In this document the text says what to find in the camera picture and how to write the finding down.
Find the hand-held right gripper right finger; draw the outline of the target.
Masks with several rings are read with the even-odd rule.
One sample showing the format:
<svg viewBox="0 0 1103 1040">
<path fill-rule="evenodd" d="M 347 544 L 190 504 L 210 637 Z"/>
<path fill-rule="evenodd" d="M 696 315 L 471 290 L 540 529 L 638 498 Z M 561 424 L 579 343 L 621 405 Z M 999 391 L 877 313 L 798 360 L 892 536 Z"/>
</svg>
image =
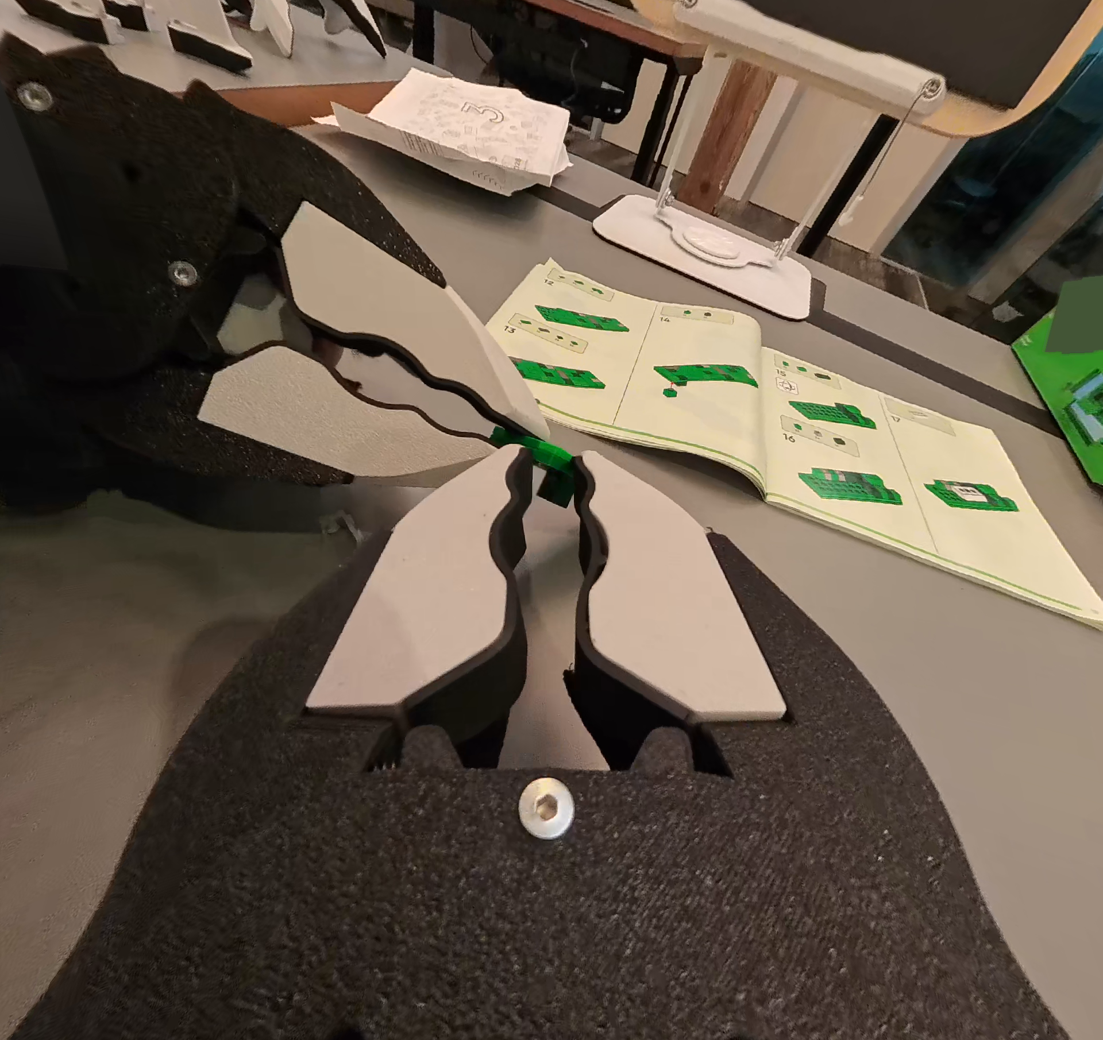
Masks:
<svg viewBox="0 0 1103 1040">
<path fill-rule="evenodd" d="M 786 704 L 705 527 L 602 454 L 574 467 L 583 588 L 572 673 L 682 723 L 780 720 Z"/>
</svg>

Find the crumpled white paper bag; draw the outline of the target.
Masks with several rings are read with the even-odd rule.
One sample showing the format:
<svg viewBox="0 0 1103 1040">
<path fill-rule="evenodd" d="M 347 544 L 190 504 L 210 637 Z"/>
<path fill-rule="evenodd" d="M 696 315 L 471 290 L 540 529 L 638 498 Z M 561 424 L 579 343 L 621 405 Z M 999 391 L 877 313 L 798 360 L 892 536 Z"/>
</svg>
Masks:
<svg viewBox="0 0 1103 1040">
<path fill-rule="evenodd" d="M 382 144 L 445 175 L 512 195 L 572 167 L 570 116 L 511 87 L 409 69 L 370 112 L 332 103 L 315 124 Z"/>
</svg>

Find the brown-edged neighbour desk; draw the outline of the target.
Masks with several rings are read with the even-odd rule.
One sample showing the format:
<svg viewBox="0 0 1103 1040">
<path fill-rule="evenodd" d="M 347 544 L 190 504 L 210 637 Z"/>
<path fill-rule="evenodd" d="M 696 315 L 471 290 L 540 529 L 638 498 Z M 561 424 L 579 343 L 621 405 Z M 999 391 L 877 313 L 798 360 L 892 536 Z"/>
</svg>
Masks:
<svg viewBox="0 0 1103 1040">
<path fill-rule="evenodd" d="M 366 112 L 416 65 L 404 53 L 387 49 L 386 57 L 355 30 L 330 36 L 318 0 L 290 0 L 295 51 L 283 56 L 267 31 L 253 31 L 249 20 L 222 6 L 237 42 L 254 60 L 246 74 L 233 74 L 179 55 L 170 45 L 147 36 L 127 43 L 97 45 L 78 41 L 25 17 L 11 0 L 2 0 L 2 37 L 18 37 L 44 53 L 78 47 L 98 49 L 121 73 L 182 94 L 196 81 L 219 92 L 240 109 L 250 109 L 286 126 L 310 124 L 330 115 L 338 101 Z"/>
</svg>

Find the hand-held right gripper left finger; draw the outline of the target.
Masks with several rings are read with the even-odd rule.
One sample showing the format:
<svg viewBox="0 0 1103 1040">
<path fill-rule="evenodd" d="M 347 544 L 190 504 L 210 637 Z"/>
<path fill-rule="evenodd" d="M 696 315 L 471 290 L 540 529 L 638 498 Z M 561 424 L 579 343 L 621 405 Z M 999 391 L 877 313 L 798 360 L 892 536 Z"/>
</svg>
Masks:
<svg viewBox="0 0 1103 1040">
<path fill-rule="evenodd" d="M 492 723 L 526 675 L 515 569 L 533 455 L 507 444 L 433 490 L 381 547 L 307 712 Z"/>
</svg>

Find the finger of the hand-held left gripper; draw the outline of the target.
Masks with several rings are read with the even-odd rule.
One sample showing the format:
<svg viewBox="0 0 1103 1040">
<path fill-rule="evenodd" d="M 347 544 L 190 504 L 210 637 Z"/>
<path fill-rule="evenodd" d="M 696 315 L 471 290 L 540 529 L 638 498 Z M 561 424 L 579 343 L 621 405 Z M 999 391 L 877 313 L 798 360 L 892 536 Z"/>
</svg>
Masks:
<svg viewBox="0 0 1103 1040">
<path fill-rule="evenodd" d="M 218 369 L 199 419 L 370 481 L 446 481 L 495 453 L 417 409 L 363 399 L 335 371 L 283 344 Z"/>
<path fill-rule="evenodd" d="M 415 272 L 309 202 L 296 210 L 280 250 L 296 310 L 312 328 L 344 346 L 379 349 L 490 422 L 548 440 L 531 387 L 449 286 Z"/>
</svg>

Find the open building instruction booklet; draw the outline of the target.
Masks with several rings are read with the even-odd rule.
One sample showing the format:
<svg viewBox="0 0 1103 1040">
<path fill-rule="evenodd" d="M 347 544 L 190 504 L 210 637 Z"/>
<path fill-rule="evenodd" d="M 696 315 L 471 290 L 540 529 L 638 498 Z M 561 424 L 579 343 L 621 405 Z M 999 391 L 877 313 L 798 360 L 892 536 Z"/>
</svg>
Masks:
<svg viewBox="0 0 1103 1040">
<path fill-rule="evenodd" d="M 554 423 L 717 462 L 780 510 L 1101 629 L 1101 596 L 985 427 L 768 347 L 733 309 L 555 261 L 488 331 Z"/>
</svg>

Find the black board on white stand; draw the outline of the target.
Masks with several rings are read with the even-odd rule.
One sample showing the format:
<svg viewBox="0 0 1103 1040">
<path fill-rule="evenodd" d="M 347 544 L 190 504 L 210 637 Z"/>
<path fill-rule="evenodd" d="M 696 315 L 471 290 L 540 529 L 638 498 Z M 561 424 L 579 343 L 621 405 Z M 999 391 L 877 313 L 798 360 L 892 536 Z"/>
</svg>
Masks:
<svg viewBox="0 0 1103 1040">
<path fill-rule="evenodd" d="M 820 86 L 879 115 L 783 242 L 763 244 L 689 212 L 670 165 L 654 199 L 625 196 L 593 222 L 606 242 L 788 320 L 812 311 L 811 257 L 857 206 L 900 128 L 975 138 L 1037 109 L 1101 31 L 1101 0 L 632 0 L 655 26 L 752 67 Z"/>
</svg>

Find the wooden post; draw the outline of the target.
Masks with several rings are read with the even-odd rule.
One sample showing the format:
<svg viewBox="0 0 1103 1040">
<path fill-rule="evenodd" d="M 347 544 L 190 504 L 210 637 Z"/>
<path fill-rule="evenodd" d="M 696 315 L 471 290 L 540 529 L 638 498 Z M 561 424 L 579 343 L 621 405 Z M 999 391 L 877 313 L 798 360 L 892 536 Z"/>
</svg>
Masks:
<svg viewBox="0 0 1103 1040">
<path fill-rule="evenodd" d="M 684 206 L 711 214 L 728 187 L 736 167 L 765 108 L 777 74 L 733 58 L 681 183 Z"/>
</svg>

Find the black office chair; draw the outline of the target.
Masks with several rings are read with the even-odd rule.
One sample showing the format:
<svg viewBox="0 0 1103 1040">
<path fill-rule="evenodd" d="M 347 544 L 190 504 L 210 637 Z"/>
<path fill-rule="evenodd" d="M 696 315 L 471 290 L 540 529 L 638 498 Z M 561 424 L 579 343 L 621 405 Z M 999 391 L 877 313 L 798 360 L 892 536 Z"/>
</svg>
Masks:
<svg viewBox="0 0 1103 1040">
<path fill-rule="evenodd" d="M 631 110 L 644 57 L 627 41 L 523 0 L 493 0 L 476 31 L 501 81 L 572 124 L 619 124 Z"/>
</svg>

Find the green brick plate assembly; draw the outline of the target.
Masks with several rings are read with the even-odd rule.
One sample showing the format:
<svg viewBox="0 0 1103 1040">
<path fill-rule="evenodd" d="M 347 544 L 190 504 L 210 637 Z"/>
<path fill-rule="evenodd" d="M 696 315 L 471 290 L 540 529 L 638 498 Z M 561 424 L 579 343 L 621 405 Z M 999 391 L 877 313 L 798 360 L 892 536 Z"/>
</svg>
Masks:
<svg viewBox="0 0 1103 1040">
<path fill-rule="evenodd" d="M 534 464 L 545 469 L 566 470 L 572 465 L 572 454 L 548 440 L 525 432 L 514 431 L 497 426 L 489 437 L 489 442 L 496 448 L 508 444 L 524 447 L 533 455 Z"/>
</svg>

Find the green toy set box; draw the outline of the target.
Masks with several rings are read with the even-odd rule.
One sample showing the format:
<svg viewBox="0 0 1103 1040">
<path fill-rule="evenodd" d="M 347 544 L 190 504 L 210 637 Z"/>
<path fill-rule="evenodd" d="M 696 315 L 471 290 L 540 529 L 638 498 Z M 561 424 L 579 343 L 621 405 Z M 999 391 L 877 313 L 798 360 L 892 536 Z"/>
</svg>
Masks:
<svg viewBox="0 0 1103 1040">
<path fill-rule="evenodd" d="M 1086 475 L 1102 484 L 1102 277 L 1070 280 L 1054 309 L 1013 343 Z"/>
</svg>

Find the grey desk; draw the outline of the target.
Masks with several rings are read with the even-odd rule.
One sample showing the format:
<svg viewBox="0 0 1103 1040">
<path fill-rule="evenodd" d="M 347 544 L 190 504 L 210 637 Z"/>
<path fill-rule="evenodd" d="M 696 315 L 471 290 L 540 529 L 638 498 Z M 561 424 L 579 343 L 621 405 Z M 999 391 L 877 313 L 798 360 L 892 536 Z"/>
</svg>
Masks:
<svg viewBox="0 0 1103 1040">
<path fill-rule="evenodd" d="M 1067 1038 L 869 682 L 732 542 L 719 594 L 780 721 L 690 735 L 600 673 L 610 772 L 468 768 L 440 719 L 307 718 L 383 542 L 303 599 L 170 757 L 15 1038 Z"/>
</svg>

